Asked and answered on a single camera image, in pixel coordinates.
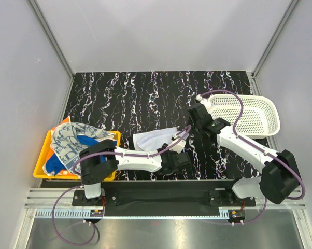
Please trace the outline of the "blue patterned grey towel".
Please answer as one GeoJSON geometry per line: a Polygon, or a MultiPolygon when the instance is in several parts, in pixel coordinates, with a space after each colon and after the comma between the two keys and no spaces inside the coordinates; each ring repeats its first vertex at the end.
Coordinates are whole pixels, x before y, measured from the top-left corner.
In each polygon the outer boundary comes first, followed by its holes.
{"type": "Polygon", "coordinates": [[[103,140],[114,140],[114,133],[79,122],[63,123],[52,133],[50,148],[53,155],[43,169],[48,176],[56,176],[63,170],[80,175],[80,152],[103,140]]]}

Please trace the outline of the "white perforated basket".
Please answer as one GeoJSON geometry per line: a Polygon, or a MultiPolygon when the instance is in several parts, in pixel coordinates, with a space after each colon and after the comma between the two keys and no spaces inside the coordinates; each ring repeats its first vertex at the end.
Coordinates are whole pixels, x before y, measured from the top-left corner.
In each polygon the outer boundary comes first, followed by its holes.
{"type": "Polygon", "coordinates": [[[279,115],[274,103],[256,95],[215,94],[208,98],[211,115],[231,125],[239,118],[236,131],[251,139],[264,139],[280,130],[279,115]]]}

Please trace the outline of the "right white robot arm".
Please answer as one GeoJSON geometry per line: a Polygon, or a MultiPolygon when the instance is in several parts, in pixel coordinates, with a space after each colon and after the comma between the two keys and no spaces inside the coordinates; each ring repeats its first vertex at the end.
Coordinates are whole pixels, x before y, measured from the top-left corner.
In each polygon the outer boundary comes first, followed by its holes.
{"type": "Polygon", "coordinates": [[[291,194],[302,183],[293,153],[278,152],[235,133],[229,122],[213,119],[207,108],[196,103],[189,107],[189,124],[204,139],[225,147],[248,161],[261,175],[237,180],[225,193],[230,205],[238,205],[244,198],[265,197],[274,204],[292,199],[291,194]]]}

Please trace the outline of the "yellow plastic bin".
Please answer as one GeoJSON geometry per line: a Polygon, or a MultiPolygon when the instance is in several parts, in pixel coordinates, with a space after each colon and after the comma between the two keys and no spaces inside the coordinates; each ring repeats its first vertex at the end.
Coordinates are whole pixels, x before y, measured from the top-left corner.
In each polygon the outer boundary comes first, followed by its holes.
{"type": "MultiPolygon", "coordinates": [[[[102,142],[109,142],[110,145],[115,145],[115,146],[118,146],[118,144],[120,143],[120,138],[121,138],[121,133],[119,131],[110,131],[112,133],[114,133],[114,140],[103,140],[102,142]]],[[[38,161],[36,163],[36,167],[34,169],[34,173],[33,173],[33,176],[35,178],[44,178],[44,179],[65,179],[65,180],[79,180],[80,179],[80,176],[77,175],[77,176],[60,176],[58,175],[57,177],[54,177],[54,176],[47,176],[43,169],[42,169],[42,166],[44,165],[45,161],[46,161],[46,154],[48,152],[48,142],[46,141],[45,139],[45,142],[42,146],[42,150],[40,152],[40,155],[39,155],[39,158],[38,158],[38,161]]]]}

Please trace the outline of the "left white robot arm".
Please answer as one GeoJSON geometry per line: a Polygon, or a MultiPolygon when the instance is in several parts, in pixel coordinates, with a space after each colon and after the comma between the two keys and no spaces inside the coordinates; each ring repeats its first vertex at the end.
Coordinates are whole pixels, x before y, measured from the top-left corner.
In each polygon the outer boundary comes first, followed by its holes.
{"type": "Polygon", "coordinates": [[[128,150],[104,140],[79,154],[77,165],[84,187],[84,199],[90,205],[102,200],[101,182],[115,171],[140,170],[156,175],[172,175],[192,168],[188,153],[183,151],[185,143],[173,141],[152,151],[128,150]]]}

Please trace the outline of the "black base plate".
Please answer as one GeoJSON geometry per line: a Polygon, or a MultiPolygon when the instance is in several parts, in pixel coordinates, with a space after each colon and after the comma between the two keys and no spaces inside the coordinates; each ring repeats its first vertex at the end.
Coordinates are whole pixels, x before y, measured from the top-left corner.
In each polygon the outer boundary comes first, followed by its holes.
{"type": "Polygon", "coordinates": [[[231,193],[234,180],[112,181],[101,184],[101,196],[87,199],[74,192],[72,205],[105,208],[107,218],[213,217],[219,208],[255,207],[254,198],[231,193]]]}

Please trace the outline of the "white towel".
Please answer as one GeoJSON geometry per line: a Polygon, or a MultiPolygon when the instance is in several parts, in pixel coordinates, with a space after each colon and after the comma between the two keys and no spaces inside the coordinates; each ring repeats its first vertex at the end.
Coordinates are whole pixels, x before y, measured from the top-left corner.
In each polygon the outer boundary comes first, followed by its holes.
{"type": "Polygon", "coordinates": [[[133,145],[137,151],[153,151],[164,143],[170,144],[172,136],[178,132],[176,127],[133,134],[133,145]]]}

